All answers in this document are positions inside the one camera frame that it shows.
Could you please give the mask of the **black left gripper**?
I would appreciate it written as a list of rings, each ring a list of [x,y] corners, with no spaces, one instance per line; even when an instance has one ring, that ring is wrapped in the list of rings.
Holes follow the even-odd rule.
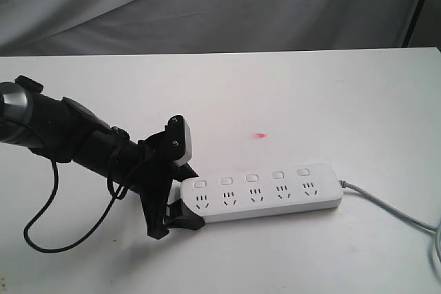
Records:
[[[197,231],[204,219],[181,199],[168,204],[173,181],[197,178],[190,164],[178,167],[170,158],[165,129],[133,142],[127,132],[110,127],[70,98],[55,100],[32,93],[32,112],[26,121],[26,146],[55,162],[71,161],[106,179],[113,200],[128,191],[140,196],[147,234],[161,239],[169,229]]]

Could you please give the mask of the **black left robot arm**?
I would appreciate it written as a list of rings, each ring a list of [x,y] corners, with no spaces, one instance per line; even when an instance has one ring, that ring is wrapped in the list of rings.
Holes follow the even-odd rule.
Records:
[[[1,142],[56,163],[75,162],[103,176],[119,200],[127,191],[137,193],[151,238],[205,226],[182,200],[168,202],[174,181],[197,176],[188,163],[192,140],[183,116],[172,116],[163,131],[134,142],[71,98],[56,100],[42,91],[42,84],[26,76],[1,83]]]

